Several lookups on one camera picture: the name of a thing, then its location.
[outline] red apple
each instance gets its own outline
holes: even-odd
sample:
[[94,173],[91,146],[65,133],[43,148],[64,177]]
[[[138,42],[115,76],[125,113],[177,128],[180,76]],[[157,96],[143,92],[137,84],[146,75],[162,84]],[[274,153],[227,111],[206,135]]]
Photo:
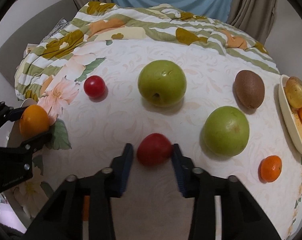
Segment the red apple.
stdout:
[[137,151],[137,159],[144,166],[155,166],[168,160],[173,152],[171,142],[160,133],[144,138]]
[[86,79],[83,85],[84,92],[91,98],[101,97],[105,90],[106,84],[99,76],[90,76]]

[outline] plate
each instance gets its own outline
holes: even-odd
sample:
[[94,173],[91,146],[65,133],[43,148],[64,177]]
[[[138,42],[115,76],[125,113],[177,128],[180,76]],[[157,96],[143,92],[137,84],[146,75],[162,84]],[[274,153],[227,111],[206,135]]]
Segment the plate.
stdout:
[[298,132],[296,123],[294,121],[295,117],[291,111],[291,107],[286,99],[284,92],[284,87],[287,80],[289,79],[286,75],[281,75],[280,85],[278,86],[278,100],[280,102],[281,111],[284,117],[284,121],[287,127],[287,130],[291,136],[294,146],[302,154],[302,138]]

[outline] white bed sheet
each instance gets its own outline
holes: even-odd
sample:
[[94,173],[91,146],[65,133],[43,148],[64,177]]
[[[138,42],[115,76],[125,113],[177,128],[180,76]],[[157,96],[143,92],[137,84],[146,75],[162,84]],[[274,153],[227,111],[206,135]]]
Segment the white bed sheet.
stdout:
[[[108,88],[102,101],[90,100],[83,91],[59,116],[66,125],[72,149],[42,150],[45,180],[56,189],[69,174],[86,177],[95,174],[119,156],[125,143],[135,150],[153,132],[179,143],[185,156],[211,175],[236,175],[264,209],[282,239],[297,229],[302,218],[301,155],[286,130],[278,103],[280,76],[231,56],[196,45],[180,45],[152,40],[113,40],[91,42],[90,51],[106,57],[90,75],[101,76]],[[182,103],[161,109],[145,102],[138,91],[141,69],[153,60],[177,63],[187,78]],[[236,74],[249,69],[265,84],[265,99],[255,111],[238,105],[233,94]],[[250,124],[245,150],[230,159],[216,157],[201,149],[199,134],[208,115],[220,106],[239,107]],[[263,184],[258,177],[260,162],[269,155],[282,158],[281,176]],[[148,169],[133,162],[127,191],[112,200],[117,239],[187,239],[193,200],[182,198],[171,162]],[[221,223],[217,225],[221,237]]]

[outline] green apple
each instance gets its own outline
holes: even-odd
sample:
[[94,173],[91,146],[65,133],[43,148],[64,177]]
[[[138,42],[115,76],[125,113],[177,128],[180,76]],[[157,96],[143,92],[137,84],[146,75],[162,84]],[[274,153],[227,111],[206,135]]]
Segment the green apple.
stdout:
[[141,96],[149,103],[168,107],[183,98],[186,78],[183,70],[172,61],[155,60],[142,69],[138,88]]
[[245,115],[233,106],[222,106],[207,118],[200,140],[215,154],[232,157],[244,150],[249,134]]

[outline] striped blanket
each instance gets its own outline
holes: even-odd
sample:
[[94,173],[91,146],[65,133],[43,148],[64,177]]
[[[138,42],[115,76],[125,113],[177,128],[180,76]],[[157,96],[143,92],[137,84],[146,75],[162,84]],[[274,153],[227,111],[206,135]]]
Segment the striped blanket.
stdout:
[[[184,12],[169,4],[121,8],[114,3],[89,2],[70,25],[39,44],[21,62],[15,76],[16,95],[21,100],[37,101],[44,92],[52,90],[62,76],[81,82],[105,58],[90,54],[83,61],[83,55],[79,60],[76,51],[92,41],[104,41],[104,46],[109,46],[112,40],[128,39],[200,46],[278,73],[261,43],[219,20]],[[77,69],[68,76],[67,66],[76,64]]]

